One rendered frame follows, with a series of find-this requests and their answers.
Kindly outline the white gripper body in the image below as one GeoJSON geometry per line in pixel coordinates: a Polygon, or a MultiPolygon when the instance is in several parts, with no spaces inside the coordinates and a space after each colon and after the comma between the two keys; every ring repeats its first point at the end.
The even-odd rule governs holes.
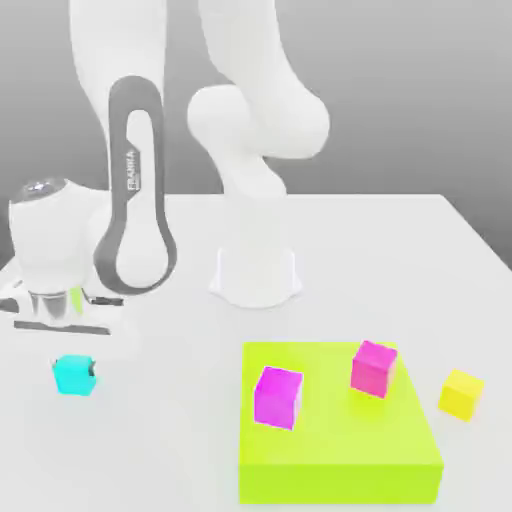
{"type": "Polygon", "coordinates": [[[11,347],[115,347],[123,344],[123,330],[109,325],[51,325],[33,320],[14,320],[11,347]]]}

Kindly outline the small cyan cube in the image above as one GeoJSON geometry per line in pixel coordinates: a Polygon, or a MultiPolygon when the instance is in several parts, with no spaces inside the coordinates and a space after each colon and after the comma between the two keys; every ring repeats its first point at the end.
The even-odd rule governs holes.
{"type": "Polygon", "coordinates": [[[52,364],[57,390],[64,395],[89,396],[96,386],[96,361],[86,355],[64,355],[52,364]]]}

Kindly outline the small magenta cube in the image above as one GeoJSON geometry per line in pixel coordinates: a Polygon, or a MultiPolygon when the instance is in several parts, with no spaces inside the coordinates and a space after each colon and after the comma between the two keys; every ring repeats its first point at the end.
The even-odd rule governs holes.
{"type": "Polygon", "coordinates": [[[256,423],[292,431],[302,401],[302,372],[265,366],[253,390],[256,423]]]}
{"type": "Polygon", "coordinates": [[[350,387],[385,399],[397,356],[395,348],[364,340],[352,359],[350,387]]]}

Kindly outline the small yellow cube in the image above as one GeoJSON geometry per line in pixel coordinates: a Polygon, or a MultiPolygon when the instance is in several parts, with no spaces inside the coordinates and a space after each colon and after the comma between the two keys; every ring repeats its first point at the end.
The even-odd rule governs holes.
{"type": "Polygon", "coordinates": [[[444,381],[438,408],[462,421],[469,422],[482,395],[484,381],[453,369],[444,381]]]}

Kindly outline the large yellow-green box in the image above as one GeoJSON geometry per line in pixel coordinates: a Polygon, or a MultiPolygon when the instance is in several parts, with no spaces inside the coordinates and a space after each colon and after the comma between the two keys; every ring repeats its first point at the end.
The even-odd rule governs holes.
{"type": "Polygon", "coordinates": [[[242,349],[242,504],[432,504],[444,463],[402,359],[385,398],[351,388],[355,342],[247,342],[242,349]],[[265,367],[304,375],[291,430],[253,419],[265,367]]]}

